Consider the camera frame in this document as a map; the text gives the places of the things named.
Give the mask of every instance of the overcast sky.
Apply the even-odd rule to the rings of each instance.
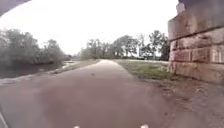
[[[88,39],[113,42],[116,38],[153,30],[167,33],[178,0],[33,0],[0,19],[0,28],[31,32],[39,42],[58,41],[74,54]]]

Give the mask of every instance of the stone wall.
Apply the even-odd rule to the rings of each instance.
[[[169,39],[172,73],[224,84],[224,0],[186,8],[169,21]]]

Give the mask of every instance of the grass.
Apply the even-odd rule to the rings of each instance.
[[[79,61],[77,63],[70,63],[60,69],[56,69],[54,71],[51,71],[49,72],[50,74],[59,74],[59,73],[62,73],[62,72],[66,72],[66,71],[69,71],[69,70],[75,70],[75,69],[78,69],[78,68],[81,68],[81,67],[85,67],[85,66],[88,66],[88,65],[92,65],[92,64],[95,64],[99,62],[99,60],[85,60],[85,61]]]
[[[148,61],[115,60],[131,74],[142,79],[172,79],[174,76],[168,72],[168,64]]]

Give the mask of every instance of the stone block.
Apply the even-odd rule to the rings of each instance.
[[[224,44],[224,28],[215,29],[191,37],[178,39],[176,49],[203,48],[217,44]]]
[[[192,50],[192,62],[209,62],[210,60],[210,48],[198,48]]]
[[[169,21],[169,39],[174,40],[195,33],[224,26],[224,1],[203,0]]]
[[[224,64],[224,45],[211,47],[210,62]]]
[[[175,74],[206,82],[224,84],[224,65],[222,64],[173,62],[171,65],[175,65],[175,69],[173,69]]]
[[[170,54],[170,61],[189,62],[191,61],[191,50],[177,50]]]

